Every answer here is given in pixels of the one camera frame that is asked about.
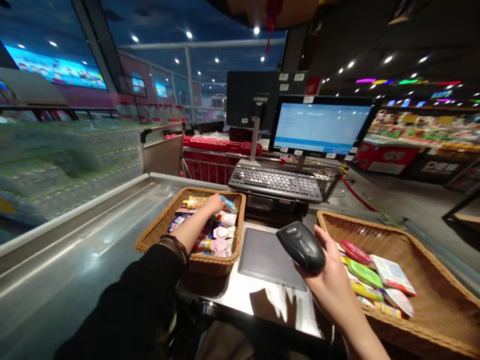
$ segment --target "keyboard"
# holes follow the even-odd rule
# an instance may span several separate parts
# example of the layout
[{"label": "keyboard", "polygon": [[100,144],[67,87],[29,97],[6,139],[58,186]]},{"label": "keyboard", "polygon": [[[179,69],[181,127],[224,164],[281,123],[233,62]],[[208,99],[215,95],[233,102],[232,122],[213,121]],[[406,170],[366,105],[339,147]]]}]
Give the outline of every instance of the keyboard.
[{"label": "keyboard", "polygon": [[319,204],[323,200],[314,176],[269,167],[237,164],[228,186],[303,203]]}]

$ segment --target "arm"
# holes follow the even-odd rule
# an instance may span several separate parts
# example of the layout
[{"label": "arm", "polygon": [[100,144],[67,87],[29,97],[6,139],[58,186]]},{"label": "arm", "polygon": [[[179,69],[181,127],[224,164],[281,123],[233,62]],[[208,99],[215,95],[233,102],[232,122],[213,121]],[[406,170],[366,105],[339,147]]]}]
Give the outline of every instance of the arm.
[{"label": "arm", "polygon": [[[220,195],[212,195],[171,233],[187,254],[207,220],[222,208]],[[184,268],[184,258],[175,246],[151,246],[103,291],[76,333],[58,348],[55,359],[144,359],[152,350],[157,328],[171,317],[175,287]]]},{"label": "arm", "polygon": [[352,290],[337,244],[317,225],[315,232],[325,243],[325,268],[319,274],[312,274],[295,265],[309,287],[313,299],[325,316],[339,329],[350,360],[390,359],[370,327]]}]

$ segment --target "black sleeve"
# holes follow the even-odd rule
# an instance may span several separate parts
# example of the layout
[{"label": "black sleeve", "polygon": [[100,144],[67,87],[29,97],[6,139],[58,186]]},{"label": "black sleeve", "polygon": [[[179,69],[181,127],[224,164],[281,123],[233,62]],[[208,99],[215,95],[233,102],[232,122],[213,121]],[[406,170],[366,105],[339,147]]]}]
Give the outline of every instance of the black sleeve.
[{"label": "black sleeve", "polygon": [[153,245],[103,291],[95,309],[58,348],[55,359],[144,359],[156,329],[170,318],[183,269],[172,250]]}]

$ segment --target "woven basket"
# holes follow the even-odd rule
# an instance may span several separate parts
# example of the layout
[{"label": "woven basket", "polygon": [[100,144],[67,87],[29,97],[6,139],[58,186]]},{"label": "woven basket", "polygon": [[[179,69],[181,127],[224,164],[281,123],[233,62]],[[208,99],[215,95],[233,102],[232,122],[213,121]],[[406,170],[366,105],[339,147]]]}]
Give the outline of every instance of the woven basket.
[{"label": "woven basket", "polygon": [[414,316],[397,319],[361,305],[379,338],[427,359],[480,359],[480,301],[405,231],[327,211],[317,213],[333,240],[343,239],[398,263],[416,296]]},{"label": "woven basket", "polygon": [[197,187],[183,188],[136,240],[135,249],[141,253],[146,253],[150,246],[158,243],[162,235],[168,234],[167,229],[175,217],[175,212],[183,205],[184,200],[188,200],[190,195],[207,198],[215,193],[222,194],[227,199],[233,201],[238,209],[231,256],[215,257],[193,253],[190,255],[189,271],[213,276],[226,276],[230,274],[242,250],[242,226],[244,224],[246,197],[238,192],[214,191]]}]

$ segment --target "floor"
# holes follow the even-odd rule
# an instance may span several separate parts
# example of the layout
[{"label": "floor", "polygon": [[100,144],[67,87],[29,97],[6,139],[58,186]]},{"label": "floor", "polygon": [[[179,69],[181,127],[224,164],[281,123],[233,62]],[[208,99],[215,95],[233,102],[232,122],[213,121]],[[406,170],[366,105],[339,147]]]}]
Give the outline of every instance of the floor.
[{"label": "floor", "polygon": [[[355,180],[353,190],[363,199],[370,198],[370,204],[375,208],[415,221],[422,230],[480,273],[480,241],[466,242],[442,220],[447,211],[464,199],[462,194],[441,185],[402,180],[380,173],[350,169],[348,175]],[[350,193],[345,197],[331,198],[329,202],[365,209]],[[478,216],[480,201],[462,212]]]}]

